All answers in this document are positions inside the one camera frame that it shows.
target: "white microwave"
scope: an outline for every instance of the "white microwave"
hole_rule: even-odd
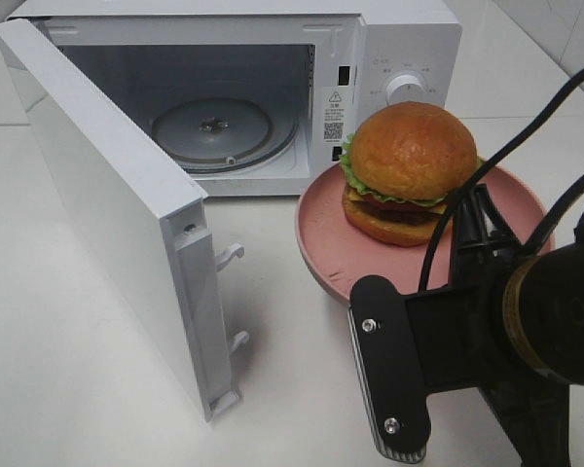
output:
[[[203,199],[297,195],[388,103],[443,105],[440,0],[28,0],[0,49],[84,242],[211,419],[237,400]]]

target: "plate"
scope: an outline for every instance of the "plate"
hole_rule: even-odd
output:
[[[538,198],[517,177],[495,167],[486,183],[508,225],[526,241],[545,214]],[[319,175],[301,195],[296,212],[296,235],[301,254],[318,283],[337,300],[347,303],[352,285],[368,274],[389,279],[402,294],[417,292],[426,245],[403,248],[374,240],[348,223],[342,208],[346,184],[334,165]],[[441,238],[428,288],[448,281],[450,230]],[[549,251],[553,239],[541,250]]]

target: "white countertop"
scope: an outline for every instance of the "white countertop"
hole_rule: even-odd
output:
[[[489,18],[501,18],[493,4],[458,3],[489,21],[480,30],[493,30]],[[474,7],[479,4],[485,4],[482,12]],[[482,57],[492,47],[480,30],[463,36],[485,39],[465,41],[462,70],[476,68],[467,57],[477,48]],[[506,60],[528,51],[501,49]],[[463,90],[477,82],[474,75],[456,72],[455,92],[471,100],[451,100],[451,92],[449,104],[460,103],[461,115],[471,117],[464,122],[483,157],[530,121],[519,118],[522,113],[531,117],[551,97],[566,78],[553,70],[536,78],[536,90],[511,78],[494,82],[499,91],[476,88],[473,94]],[[205,424],[71,227],[1,73],[0,466],[398,465],[374,449],[346,310],[317,285],[301,258],[296,198],[206,202],[216,250],[233,242],[246,249],[219,279],[229,333],[246,329],[251,342],[233,360],[242,401]],[[511,87],[509,105],[501,90]],[[554,118],[505,161],[546,207],[584,172],[583,104],[568,102],[561,115],[569,116]],[[584,199],[559,226],[559,246],[572,241],[583,207]],[[572,465],[584,467],[584,388],[571,394]],[[424,467],[519,465],[476,390],[434,395],[428,406],[432,434]]]

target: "open microwave door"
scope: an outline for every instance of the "open microwave door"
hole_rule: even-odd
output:
[[[72,222],[210,420],[237,394],[205,191],[31,22],[0,49]]]

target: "screw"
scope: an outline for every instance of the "screw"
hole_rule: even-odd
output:
[[[374,319],[364,319],[363,323],[361,323],[361,329],[363,329],[366,333],[372,334],[379,328],[379,325]]]
[[[395,418],[388,418],[384,423],[385,431],[388,435],[395,435],[400,431],[400,422]]]

